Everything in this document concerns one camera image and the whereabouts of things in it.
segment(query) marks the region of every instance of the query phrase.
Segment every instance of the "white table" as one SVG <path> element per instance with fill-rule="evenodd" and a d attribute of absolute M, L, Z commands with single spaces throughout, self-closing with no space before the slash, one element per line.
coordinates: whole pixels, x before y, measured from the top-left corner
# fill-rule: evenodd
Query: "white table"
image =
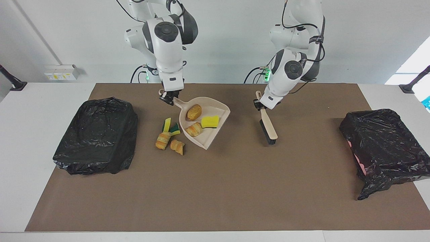
<path fill-rule="evenodd" d="M 372 109 L 396 111 L 430 153 L 430 113 L 397 86 L 359 85 Z M 55 168 L 52 155 L 94 84 L 29 83 L 0 102 L 0 241 L 430 241 L 424 231 L 24 233 Z M 415 182 L 430 208 L 430 179 Z"/>

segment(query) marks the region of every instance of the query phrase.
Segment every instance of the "yellow sponge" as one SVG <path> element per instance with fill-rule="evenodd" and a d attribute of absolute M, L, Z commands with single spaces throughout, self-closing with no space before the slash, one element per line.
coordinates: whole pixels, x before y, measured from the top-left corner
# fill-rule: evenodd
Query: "yellow sponge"
<path fill-rule="evenodd" d="M 171 122 L 172 122 L 172 118 L 166 118 L 166 120 L 164 121 L 164 124 L 163 124 L 163 128 L 161 130 L 163 133 L 166 133 L 169 131 Z"/>
<path fill-rule="evenodd" d="M 216 128 L 218 127 L 219 117 L 216 116 L 206 116 L 202 118 L 202 128 Z"/>

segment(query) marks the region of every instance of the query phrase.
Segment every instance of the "beige dustpan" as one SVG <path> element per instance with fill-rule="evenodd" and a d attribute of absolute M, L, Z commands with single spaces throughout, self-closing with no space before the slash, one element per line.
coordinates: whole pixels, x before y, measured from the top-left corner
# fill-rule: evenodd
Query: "beige dustpan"
<path fill-rule="evenodd" d="M 215 136 L 218 134 L 218 131 L 221 129 L 225 120 L 229 116 L 230 109 L 227 107 L 227 105 L 215 99 L 202 96 L 193 98 L 189 102 L 183 102 L 175 97 L 173 102 L 176 106 L 181 108 L 181 112 L 179 113 L 179 125 L 181 126 L 184 135 L 196 145 L 202 147 L 203 149 L 208 149 Z M 198 104 L 202 107 L 202 115 L 200 115 L 200 117 L 195 121 L 189 121 L 187 119 L 187 112 L 195 104 Z M 201 123 L 203 117 L 215 115 L 219 116 L 218 128 L 205 128 L 203 129 L 203 132 L 196 137 L 191 137 L 187 132 L 185 132 L 185 129 L 195 122 Z"/>

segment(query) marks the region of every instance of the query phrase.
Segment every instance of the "green indicator light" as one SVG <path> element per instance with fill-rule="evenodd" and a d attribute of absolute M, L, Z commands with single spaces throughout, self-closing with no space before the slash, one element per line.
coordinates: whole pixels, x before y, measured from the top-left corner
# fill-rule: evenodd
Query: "green indicator light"
<path fill-rule="evenodd" d="M 268 82 L 270 79 L 270 75 L 271 75 L 272 71 L 269 68 L 266 68 L 265 71 L 266 72 L 264 74 L 265 75 L 264 80 Z"/>

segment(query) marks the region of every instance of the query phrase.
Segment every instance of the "cable clip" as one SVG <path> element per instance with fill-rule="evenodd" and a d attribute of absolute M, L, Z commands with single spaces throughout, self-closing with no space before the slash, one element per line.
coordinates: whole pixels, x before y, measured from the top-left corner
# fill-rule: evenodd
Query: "cable clip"
<path fill-rule="evenodd" d="M 314 36 L 314 37 L 309 39 L 309 43 L 312 43 L 312 42 L 323 43 L 324 42 L 324 36 L 321 36 L 321 35 Z"/>

